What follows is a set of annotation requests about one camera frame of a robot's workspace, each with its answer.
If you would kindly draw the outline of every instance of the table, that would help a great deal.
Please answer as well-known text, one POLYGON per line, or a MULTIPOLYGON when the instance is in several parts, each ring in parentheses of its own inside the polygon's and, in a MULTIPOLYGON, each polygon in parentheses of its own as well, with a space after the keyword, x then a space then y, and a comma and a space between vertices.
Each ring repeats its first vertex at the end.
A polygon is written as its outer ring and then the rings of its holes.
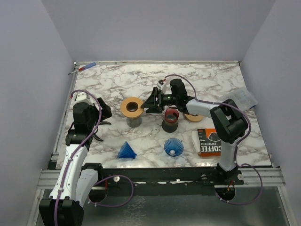
MULTIPOLYGON (((191 132, 200 128, 214 128, 209 118, 193 123, 180 114, 178 129, 166 133, 161 123, 163 114, 143 113, 142 124, 130 128, 120 112, 121 102, 128 97, 146 100, 158 80, 168 74, 185 76, 195 86, 199 99, 216 101, 218 97, 244 87, 244 79, 238 63, 210 64, 127 64, 97 65, 78 74, 75 89, 86 89, 96 97, 102 97, 111 107, 113 116, 107 121, 112 125, 99 127, 97 135, 104 140, 93 140, 86 162, 100 162, 104 168, 149 168, 149 167, 208 167, 216 166, 219 158, 200 158, 192 144, 191 132), (167 155, 163 149, 169 138, 178 138, 184 144, 184 152, 178 157, 167 155), (136 152, 134 160, 117 159, 117 154, 127 141, 136 152)), ((193 96, 192 88, 184 82, 187 92, 193 96)), ((63 140, 59 147, 57 169, 63 164, 64 138, 73 121, 72 101, 63 140)), ((239 145, 238 163, 271 165, 254 110, 246 112, 251 123, 250 136, 239 145)))

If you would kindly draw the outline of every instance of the wooden lid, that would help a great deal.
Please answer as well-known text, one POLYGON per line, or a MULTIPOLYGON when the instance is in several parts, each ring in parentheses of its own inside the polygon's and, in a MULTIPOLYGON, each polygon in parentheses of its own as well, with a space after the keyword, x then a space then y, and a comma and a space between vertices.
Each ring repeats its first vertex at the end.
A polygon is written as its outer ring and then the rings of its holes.
POLYGON ((144 109, 141 108, 143 101, 137 97, 129 97, 122 101, 120 110, 127 118, 138 118, 142 115, 144 109))
POLYGON ((202 115, 192 115, 192 114, 184 114, 184 115, 189 121, 192 121, 192 122, 198 122, 204 118, 204 116, 202 116, 202 115))

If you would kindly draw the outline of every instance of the blue handle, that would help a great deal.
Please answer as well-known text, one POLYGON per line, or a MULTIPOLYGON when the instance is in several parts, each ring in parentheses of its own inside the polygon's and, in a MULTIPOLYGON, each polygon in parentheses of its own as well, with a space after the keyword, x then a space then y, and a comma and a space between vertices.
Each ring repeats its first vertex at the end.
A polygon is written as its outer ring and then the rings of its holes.
POLYGON ((94 67, 95 65, 96 65, 95 62, 90 63, 90 64, 88 64, 88 65, 83 66, 82 68, 80 68, 79 71, 83 71, 83 70, 88 69, 88 68, 90 68, 90 67, 94 67))

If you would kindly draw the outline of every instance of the blue funnel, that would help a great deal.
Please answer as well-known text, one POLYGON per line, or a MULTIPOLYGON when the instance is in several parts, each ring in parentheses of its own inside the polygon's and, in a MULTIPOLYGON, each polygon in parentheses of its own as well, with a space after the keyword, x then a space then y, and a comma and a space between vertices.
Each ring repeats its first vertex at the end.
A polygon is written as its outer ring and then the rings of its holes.
POLYGON ((133 151, 131 146, 128 144, 128 142, 124 142, 123 146, 121 147, 121 150, 118 153, 117 158, 119 159, 134 159, 136 158, 137 154, 133 151))
POLYGON ((170 138, 164 144, 166 154, 176 157, 184 151, 184 145, 181 140, 177 138, 170 138))

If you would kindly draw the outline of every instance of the blue tool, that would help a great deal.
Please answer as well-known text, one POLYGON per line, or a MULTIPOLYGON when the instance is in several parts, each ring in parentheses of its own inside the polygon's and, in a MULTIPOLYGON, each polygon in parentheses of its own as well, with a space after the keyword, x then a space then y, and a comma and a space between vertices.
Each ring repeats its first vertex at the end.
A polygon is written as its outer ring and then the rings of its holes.
POLYGON ((131 146, 128 144, 128 142, 124 142, 123 146, 121 147, 121 150, 118 153, 117 158, 119 159, 134 159, 136 158, 137 154, 133 151, 131 146))
POLYGON ((166 154, 176 157, 184 151, 184 145, 181 140, 177 138, 170 138, 164 144, 166 154))
POLYGON ((77 71, 71 72, 71 73, 69 73, 69 74, 73 74, 73 73, 75 73, 75 72, 82 72, 82 71, 84 71, 84 70, 86 70, 86 69, 88 69, 88 68, 94 67, 95 65, 96 65, 95 62, 90 63, 90 64, 88 64, 88 65, 86 65, 86 66, 81 67, 81 68, 78 69, 77 71))

